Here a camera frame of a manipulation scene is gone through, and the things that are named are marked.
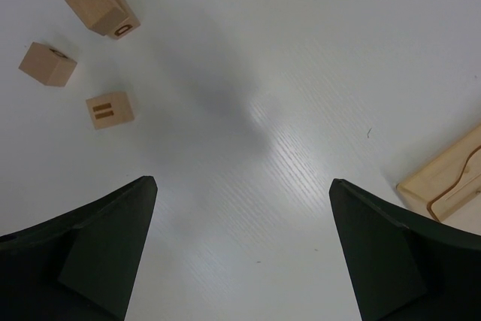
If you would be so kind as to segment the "clear plastic block container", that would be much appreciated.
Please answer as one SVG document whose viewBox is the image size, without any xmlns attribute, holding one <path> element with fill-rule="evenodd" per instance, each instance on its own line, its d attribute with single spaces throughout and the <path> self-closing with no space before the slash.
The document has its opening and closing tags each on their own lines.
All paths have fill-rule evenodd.
<svg viewBox="0 0 481 321">
<path fill-rule="evenodd" d="M 396 186 L 412 211 L 439 223 L 480 195 L 477 126 Z"/>
</svg>

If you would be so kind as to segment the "wood block with bars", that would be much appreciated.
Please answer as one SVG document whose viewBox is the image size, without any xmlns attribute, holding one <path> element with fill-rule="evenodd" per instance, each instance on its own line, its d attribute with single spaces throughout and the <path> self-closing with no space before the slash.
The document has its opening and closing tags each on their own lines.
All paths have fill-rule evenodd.
<svg viewBox="0 0 481 321">
<path fill-rule="evenodd" d="M 95 130 L 129 123 L 135 119 L 126 92 L 111 92 L 89 98 L 86 106 Z"/>
</svg>

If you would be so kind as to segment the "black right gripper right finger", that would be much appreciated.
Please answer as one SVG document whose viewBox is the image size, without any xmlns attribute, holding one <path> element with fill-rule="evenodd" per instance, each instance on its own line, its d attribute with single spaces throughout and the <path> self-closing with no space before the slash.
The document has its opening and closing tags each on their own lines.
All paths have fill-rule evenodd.
<svg viewBox="0 0 481 321">
<path fill-rule="evenodd" d="M 363 320 L 478 320 L 480 237 L 344 179 L 331 209 Z"/>
</svg>

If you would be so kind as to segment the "plain wood block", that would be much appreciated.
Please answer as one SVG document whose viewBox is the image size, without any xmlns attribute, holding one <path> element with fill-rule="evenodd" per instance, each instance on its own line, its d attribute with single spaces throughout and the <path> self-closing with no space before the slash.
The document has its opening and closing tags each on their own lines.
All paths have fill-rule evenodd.
<svg viewBox="0 0 481 321">
<path fill-rule="evenodd" d="M 122 10 L 126 13 L 127 17 L 117 26 L 108 33 L 108 37 L 114 40 L 119 40 L 129 34 L 130 32 L 137 29 L 141 22 L 135 15 L 134 11 L 129 6 L 126 0 L 115 0 L 117 4 L 122 8 Z"/>
<path fill-rule="evenodd" d="M 127 17 L 116 0 L 65 0 L 90 31 L 105 36 Z"/>
<path fill-rule="evenodd" d="M 77 62 L 54 47 L 32 42 L 18 69 L 45 86 L 64 87 Z"/>
</svg>

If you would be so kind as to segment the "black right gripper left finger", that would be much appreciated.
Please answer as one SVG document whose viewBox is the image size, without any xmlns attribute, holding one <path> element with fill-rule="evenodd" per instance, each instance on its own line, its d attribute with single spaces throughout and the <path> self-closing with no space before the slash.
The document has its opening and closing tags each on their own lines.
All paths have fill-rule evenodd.
<svg viewBox="0 0 481 321">
<path fill-rule="evenodd" d="M 3 320 L 124 320 L 156 203 L 143 176 L 1 237 Z"/>
</svg>

